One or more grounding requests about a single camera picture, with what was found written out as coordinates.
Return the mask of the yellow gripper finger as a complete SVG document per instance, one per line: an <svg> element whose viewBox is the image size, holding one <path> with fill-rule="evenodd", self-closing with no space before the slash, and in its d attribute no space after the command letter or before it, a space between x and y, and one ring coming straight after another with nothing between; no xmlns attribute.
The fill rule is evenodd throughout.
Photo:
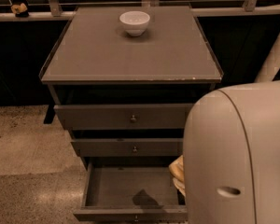
<svg viewBox="0 0 280 224"><path fill-rule="evenodd" d="M183 196L186 196L185 185L175 177L173 178L173 182L174 182L175 187L180 191L180 193Z"/></svg>

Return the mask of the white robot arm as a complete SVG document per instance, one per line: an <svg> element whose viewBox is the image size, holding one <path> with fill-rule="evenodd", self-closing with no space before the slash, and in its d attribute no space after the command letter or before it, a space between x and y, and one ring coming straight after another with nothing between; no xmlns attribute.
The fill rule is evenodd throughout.
<svg viewBox="0 0 280 224"><path fill-rule="evenodd" d="M183 155L189 224L280 224L280 81L206 94Z"/></svg>

